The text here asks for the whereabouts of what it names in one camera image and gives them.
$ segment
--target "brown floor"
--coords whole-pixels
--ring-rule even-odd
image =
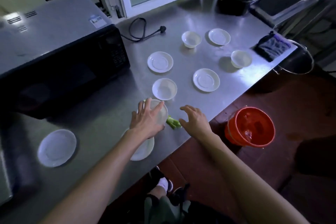
[[[301,141],[336,134],[335,99],[333,78],[303,75],[273,93],[256,94],[250,90],[211,120],[210,125],[242,161],[277,190],[294,171],[294,154]],[[273,120],[276,136],[266,148],[234,146],[225,138],[224,126],[229,116],[243,106],[258,107]],[[159,167],[172,180],[174,188],[191,184],[188,199],[209,205],[237,222],[242,220],[225,179],[194,138],[163,160]],[[108,206],[104,216],[141,191],[146,179],[145,176]]]

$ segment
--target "metal countertop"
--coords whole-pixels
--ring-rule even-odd
[[[148,22],[147,34],[156,31],[161,25],[165,25],[167,30],[164,34],[155,35],[140,43],[124,39],[131,63],[128,73],[57,117],[37,120],[13,114],[13,117],[6,118],[7,125],[2,135],[6,136],[5,140],[10,142],[15,148],[14,152],[18,154],[15,164],[19,167],[19,177],[27,187],[35,189],[27,199],[15,201],[13,198],[11,204],[1,207],[1,223],[35,223],[45,216],[82,175],[119,141],[129,126],[131,111],[137,110],[140,100],[153,97],[152,84],[157,79],[170,78],[177,84],[176,96],[166,101],[168,112],[173,118],[187,119],[187,115],[179,107],[189,104],[199,107],[211,120],[296,48],[293,46],[273,62],[267,62],[250,48],[267,35],[271,28],[251,14],[244,17],[218,14],[214,11],[215,2],[216,0],[189,0],[141,15]],[[129,21],[118,25],[125,35],[128,35],[128,25]],[[222,47],[212,45],[207,34],[213,28],[229,32],[231,42]],[[134,26],[134,30],[134,35],[142,35],[140,25]],[[188,30],[196,31],[202,36],[202,42],[195,49],[187,49],[182,43],[181,35]],[[240,70],[231,65],[230,54],[237,49],[251,53],[252,65]],[[146,61],[155,51],[167,52],[173,57],[174,66],[169,72],[155,74],[149,70]],[[220,86],[216,91],[204,93],[193,85],[193,74],[200,68],[209,68],[218,74]],[[44,167],[36,158],[38,146],[46,135],[60,128],[70,129],[76,135],[77,151],[64,166]],[[184,129],[173,131],[166,126],[155,137],[154,149],[149,157],[128,163],[111,201],[189,137]]]

